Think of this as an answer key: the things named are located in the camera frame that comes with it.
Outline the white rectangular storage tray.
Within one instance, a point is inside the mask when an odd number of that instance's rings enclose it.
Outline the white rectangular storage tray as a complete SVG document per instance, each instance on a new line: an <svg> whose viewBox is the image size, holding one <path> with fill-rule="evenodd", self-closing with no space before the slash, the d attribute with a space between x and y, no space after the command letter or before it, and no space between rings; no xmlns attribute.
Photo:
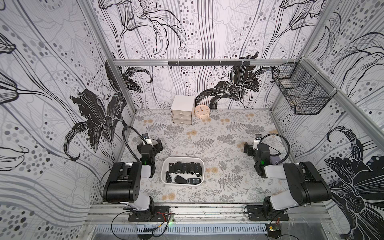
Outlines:
<svg viewBox="0 0 384 240"><path fill-rule="evenodd" d="M161 180L166 185L197 187L205 179L205 163L200 158L168 157L164 160Z"/></svg>

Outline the silver edged smart key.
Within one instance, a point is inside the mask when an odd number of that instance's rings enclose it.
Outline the silver edged smart key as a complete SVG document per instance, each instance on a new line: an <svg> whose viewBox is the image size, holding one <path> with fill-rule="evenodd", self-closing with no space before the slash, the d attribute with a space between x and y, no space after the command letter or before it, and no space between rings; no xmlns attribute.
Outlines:
<svg viewBox="0 0 384 240"><path fill-rule="evenodd" d="M200 178L188 178L187 184L188 185L199 185L202 182Z"/></svg>

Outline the black flip key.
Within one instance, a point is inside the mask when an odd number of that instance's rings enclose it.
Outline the black flip key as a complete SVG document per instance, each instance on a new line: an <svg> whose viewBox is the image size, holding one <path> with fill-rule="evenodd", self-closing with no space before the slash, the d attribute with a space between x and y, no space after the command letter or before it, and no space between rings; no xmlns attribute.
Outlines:
<svg viewBox="0 0 384 240"><path fill-rule="evenodd" d="M196 177L202 176L202 166L200 163L195 163L195 174L196 174Z"/></svg>
<svg viewBox="0 0 384 240"><path fill-rule="evenodd" d="M173 174L175 172L175 164L169 163L169 173Z"/></svg>

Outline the black mercedes key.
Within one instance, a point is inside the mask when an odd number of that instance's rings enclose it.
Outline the black mercedes key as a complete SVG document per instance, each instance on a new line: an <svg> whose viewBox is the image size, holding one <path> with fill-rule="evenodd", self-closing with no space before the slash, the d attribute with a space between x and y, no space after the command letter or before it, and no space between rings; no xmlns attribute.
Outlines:
<svg viewBox="0 0 384 240"><path fill-rule="evenodd" d="M169 183L169 184L173 182L173 179L172 179L172 177L171 177L169 171L166 171L166 181L167 181L167 183Z"/></svg>

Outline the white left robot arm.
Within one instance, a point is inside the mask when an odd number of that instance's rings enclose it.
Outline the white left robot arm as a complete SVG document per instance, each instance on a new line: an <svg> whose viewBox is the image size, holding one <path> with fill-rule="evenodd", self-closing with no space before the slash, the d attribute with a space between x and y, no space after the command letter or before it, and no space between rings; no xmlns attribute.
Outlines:
<svg viewBox="0 0 384 240"><path fill-rule="evenodd" d="M134 163L115 163L112 166L102 198L111 204L126 204L137 212L154 213L154 201L140 190L141 180L153 178L156 171L155 158L163 150L160 139L145 139L138 145L141 159Z"/></svg>

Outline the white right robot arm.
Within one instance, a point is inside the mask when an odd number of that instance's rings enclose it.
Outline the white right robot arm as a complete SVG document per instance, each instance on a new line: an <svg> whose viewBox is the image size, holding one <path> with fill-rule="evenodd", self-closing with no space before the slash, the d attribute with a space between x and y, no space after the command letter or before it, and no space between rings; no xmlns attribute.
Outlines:
<svg viewBox="0 0 384 240"><path fill-rule="evenodd" d="M285 163L288 155L256 138L252 144L245 143L244 153L254 159L254 168L263 179L286 181L288 189L266 197L263 202L265 212L282 211L305 204L328 201L332 193L330 187L312 162Z"/></svg>

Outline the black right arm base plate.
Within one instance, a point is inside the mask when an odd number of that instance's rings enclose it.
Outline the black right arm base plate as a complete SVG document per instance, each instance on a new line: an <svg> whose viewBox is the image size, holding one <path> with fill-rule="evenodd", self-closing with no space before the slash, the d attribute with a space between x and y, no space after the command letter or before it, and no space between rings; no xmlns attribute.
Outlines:
<svg viewBox="0 0 384 240"><path fill-rule="evenodd" d="M261 205L246 205L244 208L245 214L252 222L260 221L288 221L289 216L286 210L276 211L271 208L263 207Z"/></svg>

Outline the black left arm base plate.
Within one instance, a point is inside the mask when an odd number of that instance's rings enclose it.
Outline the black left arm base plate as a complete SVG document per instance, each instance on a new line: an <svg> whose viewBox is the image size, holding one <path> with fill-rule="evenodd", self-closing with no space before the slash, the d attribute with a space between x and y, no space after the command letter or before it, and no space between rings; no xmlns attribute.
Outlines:
<svg viewBox="0 0 384 240"><path fill-rule="evenodd" d="M131 223L139 223L139 222L155 222L162 223L166 222L169 218L170 207L169 206L154 206L146 211L133 211L128 221Z"/></svg>

